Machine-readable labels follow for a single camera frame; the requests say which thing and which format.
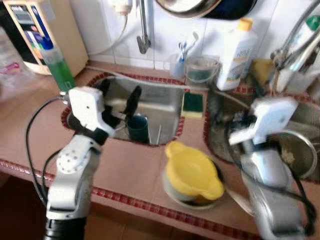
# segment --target stainless steel sink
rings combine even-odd
[[[110,82],[104,103],[112,106],[116,112],[125,109],[127,98],[136,86],[142,88],[136,114],[147,117],[151,145],[166,144],[176,136],[181,116],[183,89],[120,77],[112,78]],[[125,123],[121,123],[118,129],[115,138],[129,140]]]
[[[253,95],[244,95],[240,93],[231,93],[236,99],[246,103],[248,106],[254,101]],[[244,107],[232,101],[226,97],[223,97],[223,116],[230,116],[234,113],[245,110]],[[297,110],[292,116],[287,128],[301,133],[307,137],[312,143],[317,151],[320,150],[320,111],[318,106],[312,103],[300,102]],[[207,145],[211,151],[221,159],[226,161],[231,161],[229,155],[225,150],[224,145],[224,128],[221,127],[209,127],[205,130],[207,136]],[[315,171],[308,177],[310,180],[320,181],[320,164]]]

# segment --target yellow container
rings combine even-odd
[[[223,195],[225,189],[217,169],[203,152],[176,141],[165,152],[168,157],[165,174],[176,191],[190,197],[201,195],[208,200]]]

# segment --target orange cap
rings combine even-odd
[[[238,29],[242,31],[250,31],[254,21],[251,18],[243,17],[239,21]]]

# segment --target wall tile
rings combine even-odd
[[[313,0],[280,0],[274,11],[258,58],[269,59],[270,54],[285,42],[296,22]]]
[[[142,35],[141,18],[139,7],[136,9],[136,2],[133,1],[133,8],[131,13],[128,15],[128,22],[121,40],[114,45],[112,48],[115,57],[121,58],[135,58],[135,59],[145,59],[154,60],[154,50],[150,47],[146,54],[141,54],[139,52],[139,47],[137,43],[137,36]],[[146,22],[147,22],[147,33],[148,37],[153,44],[153,4],[152,1],[144,0]],[[125,17],[119,16],[113,10],[110,1],[104,0],[103,2],[105,15],[107,18],[108,32],[112,41],[115,41],[124,26]]]
[[[207,19],[183,19],[169,15],[153,1],[154,9],[154,60],[165,62],[172,54],[179,53],[178,44],[180,41],[188,39],[193,32],[199,35],[199,40],[190,52],[200,54],[204,39]]]
[[[199,40],[190,55],[221,56],[225,33],[238,25],[237,20],[176,18],[162,10],[156,1],[144,0],[151,48],[146,54],[141,54],[137,44],[137,36],[142,35],[140,11],[135,7],[137,1],[133,0],[134,7],[128,15],[122,39],[112,49],[91,56],[91,60],[163,70],[164,62],[179,52],[178,43],[186,40],[192,32],[197,32]],[[278,4],[278,0],[258,0],[247,16],[254,19],[253,30],[259,37],[255,51],[258,58],[269,58],[271,48],[283,42],[282,36],[287,36],[286,32],[292,28],[291,22],[296,21],[311,1],[295,0],[295,4],[290,4],[290,0],[281,0]],[[106,48],[118,38],[125,18],[115,13],[110,0],[70,2],[88,52]]]
[[[83,42],[88,52],[96,52],[108,47],[111,36],[103,8],[103,0],[70,0],[70,5]],[[110,49],[104,53],[112,56]]]

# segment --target floor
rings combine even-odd
[[[33,184],[11,176],[7,183],[0,188],[1,238],[6,240],[41,240],[45,221],[46,210],[42,206]],[[96,203],[91,204],[85,229],[85,240],[207,239]]]

